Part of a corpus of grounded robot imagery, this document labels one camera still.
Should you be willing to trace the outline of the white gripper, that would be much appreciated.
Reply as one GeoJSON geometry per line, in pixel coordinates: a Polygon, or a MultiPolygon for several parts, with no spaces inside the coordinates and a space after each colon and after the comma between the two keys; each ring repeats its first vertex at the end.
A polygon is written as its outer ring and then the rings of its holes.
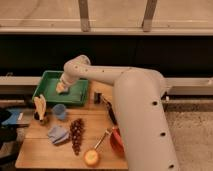
{"type": "Polygon", "coordinates": [[[77,81],[77,78],[76,77],[73,77],[73,76],[70,76],[68,75],[67,73],[63,72],[62,75],[61,75],[61,78],[60,78],[60,81],[62,82],[58,82],[57,85],[56,85],[56,92],[59,93],[60,89],[64,89],[66,87],[70,87],[72,86],[73,84],[76,83],[77,81]]]}

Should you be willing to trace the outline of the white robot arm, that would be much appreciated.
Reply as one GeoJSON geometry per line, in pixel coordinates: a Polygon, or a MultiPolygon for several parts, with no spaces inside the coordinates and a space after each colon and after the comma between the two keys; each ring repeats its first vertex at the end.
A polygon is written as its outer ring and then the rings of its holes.
{"type": "Polygon", "coordinates": [[[165,117],[166,79],[152,69],[93,66],[85,55],[67,61],[56,86],[61,93],[78,79],[113,87],[116,120],[129,171],[180,171],[165,117]]]}

